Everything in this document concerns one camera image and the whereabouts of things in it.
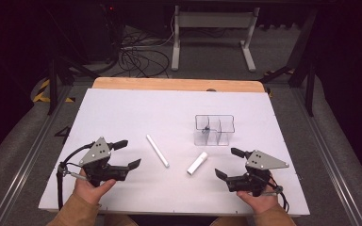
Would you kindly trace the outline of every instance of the white board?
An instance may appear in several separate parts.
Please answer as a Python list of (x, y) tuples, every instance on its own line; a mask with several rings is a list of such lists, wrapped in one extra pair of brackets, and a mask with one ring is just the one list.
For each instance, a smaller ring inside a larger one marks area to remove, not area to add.
[[(195, 115), (233, 115), (235, 133), (230, 145), (195, 146)], [(169, 168), (156, 155), (147, 134), (168, 160)], [(246, 172), (246, 159), (231, 154), (230, 149), (235, 147), (249, 152), (260, 150), (289, 163), (289, 168), (274, 169), (272, 175), (284, 187), (289, 213), (309, 214), (267, 93), (89, 89), (58, 162), (99, 137), (106, 142), (128, 140), (127, 147), (112, 153), (110, 165), (126, 166), (141, 158), (140, 166), (102, 198), (102, 212), (252, 214), (252, 209), (215, 175), (214, 169), (228, 176)], [(77, 164), (86, 152), (75, 155), (70, 162)], [(192, 176), (188, 175), (188, 167), (201, 152), (208, 153), (208, 159)], [(76, 167), (69, 169), (79, 172)], [(56, 172), (53, 169), (40, 209), (58, 209)], [(63, 178), (64, 201), (72, 194), (74, 181), (71, 176)]]

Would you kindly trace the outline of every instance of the human hand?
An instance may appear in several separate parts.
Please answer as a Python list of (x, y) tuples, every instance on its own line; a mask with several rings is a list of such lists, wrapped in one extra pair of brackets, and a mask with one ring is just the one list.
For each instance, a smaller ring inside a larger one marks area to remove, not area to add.
[[(81, 169), (80, 175), (87, 176), (83, 169)], [(105, 181), (102, 185), (95, 187), (90, 182), (77, 178), (75, 180), (74, 193), (86, 202), (97, 205), (102, 196), (105, 195), (114, 184), (116, 184), (116, 181), (111, 179)]]
[[(274, 190), (272, 187), (266, 186), (264, 192), (274, 192)], [(255, 214), (261, 214), (278, 204), (277, 195), (254, 197), (249, 191), (237, 191), (237, 195), (252, 207)]]

